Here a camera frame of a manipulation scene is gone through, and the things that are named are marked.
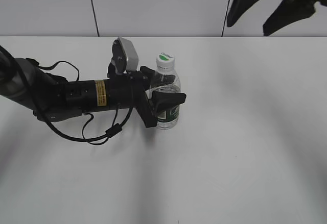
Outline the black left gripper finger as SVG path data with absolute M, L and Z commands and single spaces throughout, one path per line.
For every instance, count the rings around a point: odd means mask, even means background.
M 154 112 L 163 112 L 181 105 L 186 100 L 185 93 L 152 92 Z
M 143 80 L 145 89 L 173 84 L 176 78 L 173 74 L 161 74 L 146 66 L 141 66 L 140 71 L 146 77 Z

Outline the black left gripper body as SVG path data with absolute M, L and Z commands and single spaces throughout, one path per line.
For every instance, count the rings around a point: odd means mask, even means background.
M 139 71 L 118 75 L 115 67 L 109 66 L 107 73 L 107 104 L 110 110 L 135 108 L 146 128 L 157 126 L 153 105 L 146 91 L 150 88 L 154 70 L 142 66 Z

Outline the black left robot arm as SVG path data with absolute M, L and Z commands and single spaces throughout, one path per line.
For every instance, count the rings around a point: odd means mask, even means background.
M 226 23 L 232 27 L 259 0 L 233 0 Z M 326 0 L 282 0 L 263 24 L 269 36 L 294 22 L 311 17 L 315 4 Z M 75 80 L 51 74 L 30 58 L 14 58 L 1 49 L 1 96 L 33 111 L 37 119 L 54 123 L 86 113 L 136 109 L 146 127 L 172 121 L 186 95 L 171 73 L 172 57 L 158 56 L 159 73 L 138 65 L 133 43 L 119 37 L 112 44 L 112 58 L 104 80 Z

